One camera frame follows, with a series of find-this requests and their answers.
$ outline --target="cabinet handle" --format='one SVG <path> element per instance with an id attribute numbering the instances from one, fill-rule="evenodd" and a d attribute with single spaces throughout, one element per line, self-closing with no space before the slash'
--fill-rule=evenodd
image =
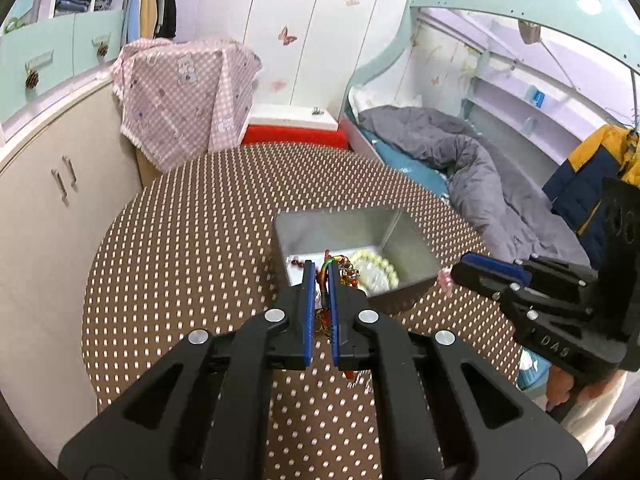
<path id="1" fill-rule="evenodd" d="M 56 179 L 56 182 L 58 183 L 58 187 L 62 192 L 62 196 L 60 197 L 62 199 L 62 202 L 66 202 L 65 183 L 62 182 L 62 177 L 60 176 L 60 172 L 58 170 L 51 170 L 51 174 L 53 175 L 53 178 Z"/>
<path id="2" fill-rule="evenodd" d="M 78 179 L 76 178 L 76 172 L 74 171 L 74 165 L 71 163 L 71 159 L 68 156 L 63 155 L 62 161 L 66 164 L 66 168 L 69 170 L 71 174 L 71 185 L 75 186 Z"/>

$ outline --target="pink checkered cloth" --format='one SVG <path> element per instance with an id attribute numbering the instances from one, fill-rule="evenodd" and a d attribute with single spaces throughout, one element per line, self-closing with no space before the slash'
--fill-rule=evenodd
<path id="1" fill-rule="evenodd" d="M 233 40 L 137 40 L 111 66 L 122 133 L 162 172 L 239 146 L 260 58 Z"/>

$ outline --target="cabinet door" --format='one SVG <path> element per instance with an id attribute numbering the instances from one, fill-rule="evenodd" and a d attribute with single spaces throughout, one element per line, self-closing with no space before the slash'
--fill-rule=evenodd
<path id="1" fill-rule="evenodd" d="M 111 86 L 70 108 L 0 173 L 0 286 L 11 298 L 2 302 L 0 290 L 0 388 L 53 461 L 96 413 L 81 355 L 84 290 L 105 232 L 141 188 Z M 19 365 L 9 364 L 14 352 Z"/>
<path id="2" fill-rule="evenodd" d="M 74 17 L 59 16 L 19 28 L 0 38 L 0 123 L 44 92 L 71 78 Z M 27 89 L 27 69 L 38 83 Z"/>
<path id="3" fill-rule="evenodd" d="M 78 235 L 74 264 L 79 266 L 77 300 L 82 304 L 86 279 L 107 229 L 142 186 L 135 150 L 120 133 L 122 116 L 108 85 L 71 108 L 50 127 L 58 139 L 60 173 L 69 187 L 69 207 Z"/>
<path id="4" fill-rule="evenodd" d="M 0 388 L 52 461 L 96 413 L 81 355 L 87 269 L 76 262 L 74 212 L 51 174 L 55 149 L 45 129 L 0 173 Z"/>
<path id="5" fill-rule="evenodd" d="M 74 73 L 76 75 L 118 57 L 123 16 L 121 9 L 76 14 L 74 25 Z M 107 53 L 101 57 L 98 55 L 98 49 L 102 44 L 107 46 Z"/>
<path id="6" fill-rule="evenodd" d="M 54 464 L 97 413 L 79 341 L 69 345 L 0 283 L 0 390 L 24 431 Z"/>

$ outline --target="person's hand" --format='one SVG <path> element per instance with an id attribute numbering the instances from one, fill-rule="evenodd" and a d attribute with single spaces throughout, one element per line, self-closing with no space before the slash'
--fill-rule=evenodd
<path id="1" fill-rule="evenodd" d="M 597 399 L 599 396 L 609 392 L 622 374 L 624 374 L 624 372 L 618 370 L 605 381 L 585 386 L 578 395 L 578 404 Z M 546 382 L 546 398 L 552 405 L 557 406 L 558 404 L 567 402 L 569 400 L 569 392 L 573 387 L 574 377 L 571 374 L 561 370 L 557 366 L 552 366 L 549 369 L 549 378 Z"/>

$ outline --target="brown tablecloth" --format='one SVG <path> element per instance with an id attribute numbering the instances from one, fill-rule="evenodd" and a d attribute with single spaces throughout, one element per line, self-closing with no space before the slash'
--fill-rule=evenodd
<path id="1" fill-rule="evenodd" d="M 479 237 L 448 205 L 391 168 L 309 144 L 254 144 L 204 155 L 146 187 L 107 232 L 88 279 L 82 352 L 105 406 L 182 336 L 238 329 L 276 298 L 271 222 L 280 210 L 406 209 L 443 266 Z M 408 330 L 447 328 L 514 381 L 520 347 L 497 305 L 434 286 L 397 318 Z M 347 388 L 316 340 L 311 368 L 274 374 L 264 478 L 375 479 L 373 394 Z"/>

